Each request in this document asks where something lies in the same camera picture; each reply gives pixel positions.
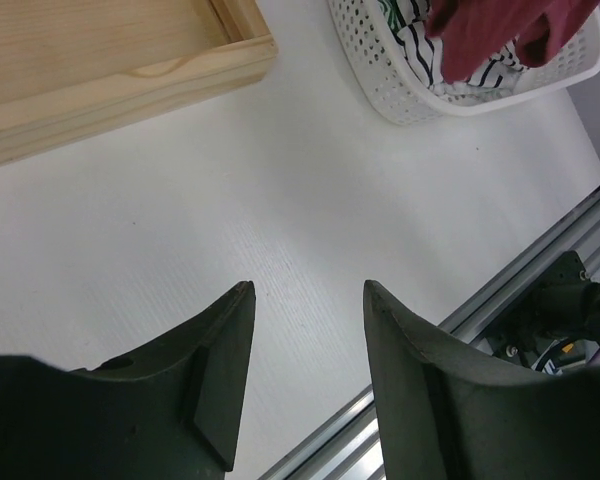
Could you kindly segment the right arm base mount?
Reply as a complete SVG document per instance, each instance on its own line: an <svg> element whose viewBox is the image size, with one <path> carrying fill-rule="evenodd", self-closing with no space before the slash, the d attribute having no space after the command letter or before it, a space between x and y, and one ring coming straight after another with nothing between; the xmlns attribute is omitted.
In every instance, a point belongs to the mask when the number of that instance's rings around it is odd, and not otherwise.
<svg viewBox="0 0 600 480"><path fill-rule="evenodd" d="M574 251L562 254L485 330L492 355L550 375L587 363L600 349L600 279Z"/></svg>

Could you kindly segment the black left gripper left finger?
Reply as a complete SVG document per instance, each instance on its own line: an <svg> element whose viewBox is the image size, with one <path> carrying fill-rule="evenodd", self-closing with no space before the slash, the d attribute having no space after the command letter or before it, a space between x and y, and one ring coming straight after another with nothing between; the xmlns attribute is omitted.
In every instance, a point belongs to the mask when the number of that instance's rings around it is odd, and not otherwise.
<svg viewBox="0 0 600 480"><path fill-rule="evenodd" d="M93 370L0 356L0 479L221 479L235 464L256 294Z"/></svg>

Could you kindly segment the red tank top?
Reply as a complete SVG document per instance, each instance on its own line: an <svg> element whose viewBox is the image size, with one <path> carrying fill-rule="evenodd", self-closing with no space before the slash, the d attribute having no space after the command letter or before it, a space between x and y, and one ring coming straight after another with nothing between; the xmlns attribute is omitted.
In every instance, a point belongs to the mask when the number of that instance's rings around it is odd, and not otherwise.
<svg viewBox="0 0 600 480"><path fill-rule="evenodd" d="M522 65L544 66L599 4L598 0L433 1L426 34L442 40L444 80L464 81L510 41Z"/></svg>

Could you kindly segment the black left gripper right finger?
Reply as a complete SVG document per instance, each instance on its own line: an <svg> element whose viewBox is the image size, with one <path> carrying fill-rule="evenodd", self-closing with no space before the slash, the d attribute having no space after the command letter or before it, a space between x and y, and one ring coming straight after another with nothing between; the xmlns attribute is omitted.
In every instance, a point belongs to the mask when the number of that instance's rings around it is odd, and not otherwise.
<svg viewBox="0 0 600 480"><path fill-rule="evenodd" d="M600 366L550 376L489 356L363 291L390 479L600 479Z"/></svg>

